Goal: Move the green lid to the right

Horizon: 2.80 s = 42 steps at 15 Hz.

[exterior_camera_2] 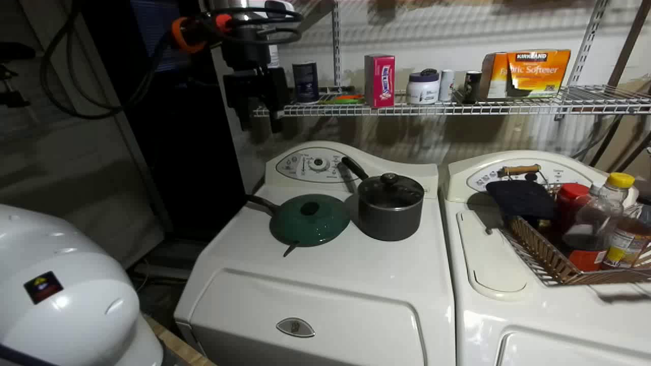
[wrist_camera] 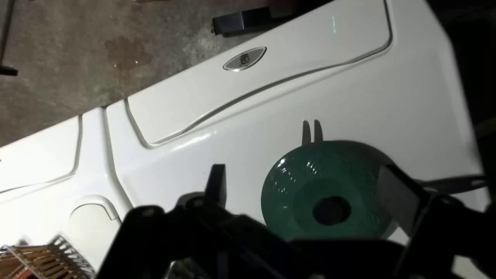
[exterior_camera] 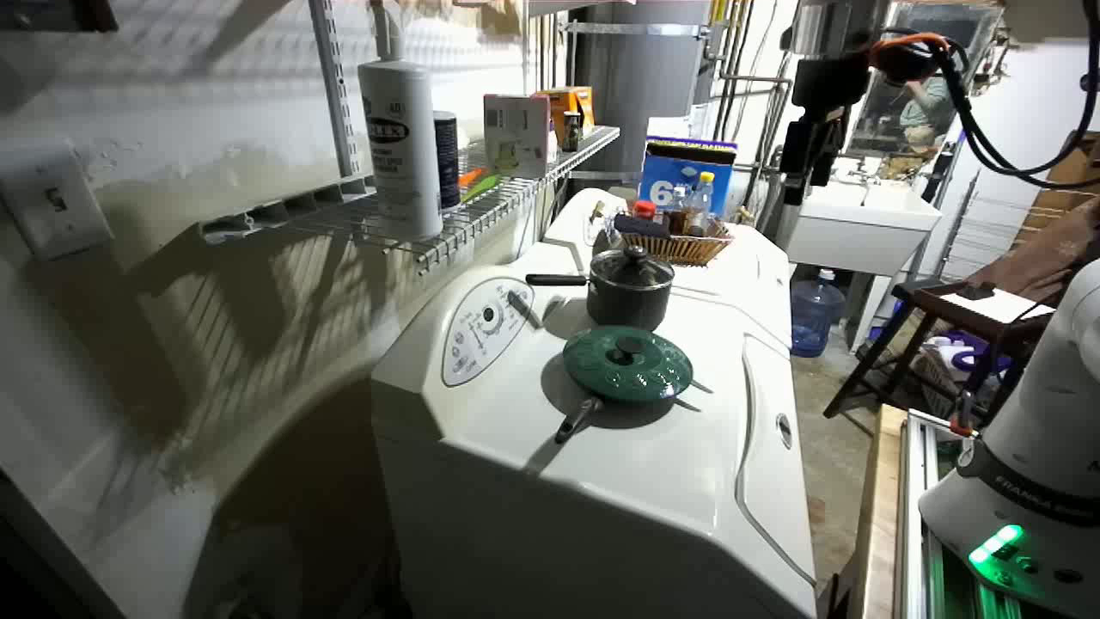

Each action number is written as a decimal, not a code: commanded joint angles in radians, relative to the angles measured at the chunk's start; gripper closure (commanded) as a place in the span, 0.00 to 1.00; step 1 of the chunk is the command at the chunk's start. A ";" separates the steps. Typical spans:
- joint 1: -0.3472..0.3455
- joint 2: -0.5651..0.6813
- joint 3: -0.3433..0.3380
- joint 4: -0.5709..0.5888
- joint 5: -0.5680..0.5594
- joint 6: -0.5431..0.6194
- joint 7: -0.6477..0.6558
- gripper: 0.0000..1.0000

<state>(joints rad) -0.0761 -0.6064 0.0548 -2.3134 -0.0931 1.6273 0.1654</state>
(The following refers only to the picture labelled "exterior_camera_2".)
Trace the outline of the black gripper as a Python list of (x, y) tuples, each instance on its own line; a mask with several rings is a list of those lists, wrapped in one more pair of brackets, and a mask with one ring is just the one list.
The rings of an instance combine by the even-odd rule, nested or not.
[(241, 126), (247, 126), (257, 105), (267, 107), (269, 123), (279, 126), (276, 113), (288, 103), (288, 87), (282, 68), (257, 68), (252, 74), (223, 78), (225, 101), (235, 110)]

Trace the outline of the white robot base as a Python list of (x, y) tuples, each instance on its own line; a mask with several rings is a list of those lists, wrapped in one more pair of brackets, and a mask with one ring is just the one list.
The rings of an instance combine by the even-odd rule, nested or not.
[(0, 206), (0, 345), (52, 366), (163, 366), (121, 265), (73, 223)]

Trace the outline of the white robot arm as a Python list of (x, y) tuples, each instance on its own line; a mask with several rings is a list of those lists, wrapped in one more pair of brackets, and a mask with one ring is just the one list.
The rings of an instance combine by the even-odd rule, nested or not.
[(300, 20), (288, 0), (206, 0), (203, 13), (171, 22), (171, 40), (188, 56), (217, 47), (232, 69), (223, 78), (223, 95), (240, 126), (247, 129), (254, 110), (264, 107), (271, 131), (279, 132), (288, 87), (272, 49), (298, 40)]

